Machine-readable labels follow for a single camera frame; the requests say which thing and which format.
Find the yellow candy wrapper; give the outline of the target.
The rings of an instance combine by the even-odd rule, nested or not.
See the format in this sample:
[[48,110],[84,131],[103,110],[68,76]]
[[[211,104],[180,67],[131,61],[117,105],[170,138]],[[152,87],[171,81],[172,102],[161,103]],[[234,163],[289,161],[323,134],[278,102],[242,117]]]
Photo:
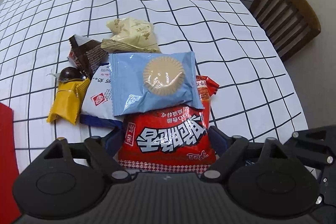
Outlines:
[[76,125],[90,82],[90,79],[85,79],[59,83],[47,122],[51,123],[58,118],[63,118]]

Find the light blue cookie packet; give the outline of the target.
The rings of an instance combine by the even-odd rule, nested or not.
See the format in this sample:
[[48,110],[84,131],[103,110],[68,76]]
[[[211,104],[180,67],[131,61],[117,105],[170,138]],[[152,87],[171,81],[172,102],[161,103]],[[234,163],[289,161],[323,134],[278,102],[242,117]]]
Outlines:
[[113,114],[145,113],[178,105],[203,109],[195,53],[111,53]]

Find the dark brown chocolate packet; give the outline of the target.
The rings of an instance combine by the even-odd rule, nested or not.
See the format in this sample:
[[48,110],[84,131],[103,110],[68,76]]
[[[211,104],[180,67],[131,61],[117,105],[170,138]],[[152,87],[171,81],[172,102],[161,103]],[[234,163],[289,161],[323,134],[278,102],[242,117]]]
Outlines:
[[91,79],[108,53],[102,49],[101,42],[88,37],[73,35],[69,42],[68,61]]

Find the red Korean snack packet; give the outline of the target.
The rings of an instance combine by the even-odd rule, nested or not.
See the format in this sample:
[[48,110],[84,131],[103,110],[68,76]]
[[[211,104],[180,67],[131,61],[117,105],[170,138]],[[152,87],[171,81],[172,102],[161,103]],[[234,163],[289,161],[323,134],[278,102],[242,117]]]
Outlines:
[[126,169],[203,173],[215,162],[208,135],[211,96],[219,85],[197,76],[203,109],[187,105],[130,114],[123,123],[125,139],[118,162]]

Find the wooden chair right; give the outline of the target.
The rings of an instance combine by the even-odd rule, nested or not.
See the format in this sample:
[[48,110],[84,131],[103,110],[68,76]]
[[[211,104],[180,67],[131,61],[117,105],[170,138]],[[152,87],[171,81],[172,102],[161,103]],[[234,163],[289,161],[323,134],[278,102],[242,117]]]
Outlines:
[[283,62],[321,33],[318,16],[307,0],[254,0],[249,11]]

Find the white grid tablecloth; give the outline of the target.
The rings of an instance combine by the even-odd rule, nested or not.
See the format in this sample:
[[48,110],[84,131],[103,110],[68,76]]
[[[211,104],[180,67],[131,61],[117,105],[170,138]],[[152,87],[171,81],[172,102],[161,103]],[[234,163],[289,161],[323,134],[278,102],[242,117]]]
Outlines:
[[226,134],[286,141],[307,128],[284,64],[240,0],[1,0],[1,102],[14,112],[19,171],[60,136],[108,133],[47,123],[52,74],[68,65],[72,35],[109,38],[106,23],[126,17],[151,22],[163,53],[195,53],[198,73],[219,84],[210,122]]

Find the cream beige snack packet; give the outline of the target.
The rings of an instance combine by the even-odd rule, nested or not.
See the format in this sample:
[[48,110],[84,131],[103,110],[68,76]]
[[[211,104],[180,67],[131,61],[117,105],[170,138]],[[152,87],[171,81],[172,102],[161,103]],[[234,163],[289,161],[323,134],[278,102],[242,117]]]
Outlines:
[[110,39],[103,39],[101,48],[108,53],[161,53],[154,26],[150,22],[127,17],[110,20],[106,26],[113,36]]

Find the red white cardboard box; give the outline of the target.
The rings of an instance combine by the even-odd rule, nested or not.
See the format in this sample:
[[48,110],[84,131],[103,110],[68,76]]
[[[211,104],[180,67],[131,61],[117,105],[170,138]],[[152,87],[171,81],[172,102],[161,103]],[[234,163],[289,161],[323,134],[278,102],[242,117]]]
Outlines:
[[13,111],[1,103],[0,115],[0,175],[1,175],[1,223],[13,223],[20,211],[13,198],[12,187],[18,177],[14,145]]

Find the white blue snack packet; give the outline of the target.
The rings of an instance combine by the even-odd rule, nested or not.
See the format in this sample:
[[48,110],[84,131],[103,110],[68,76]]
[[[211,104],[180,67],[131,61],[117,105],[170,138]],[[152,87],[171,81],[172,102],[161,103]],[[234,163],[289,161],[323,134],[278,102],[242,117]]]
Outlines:
[[93,127],[122,128],[123,116],[115,117],[109,63],[94,73],[81,106],[80,123]]

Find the round chocolate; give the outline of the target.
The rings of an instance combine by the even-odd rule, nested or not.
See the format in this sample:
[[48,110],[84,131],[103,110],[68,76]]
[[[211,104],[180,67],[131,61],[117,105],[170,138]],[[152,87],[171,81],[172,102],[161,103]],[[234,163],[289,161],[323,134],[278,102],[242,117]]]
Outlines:
[[53,76],[60,83],[68,83],[71,81],[84,81],[86,76],[75,67],[66,67],[59,73],[49,73],[48,76]]

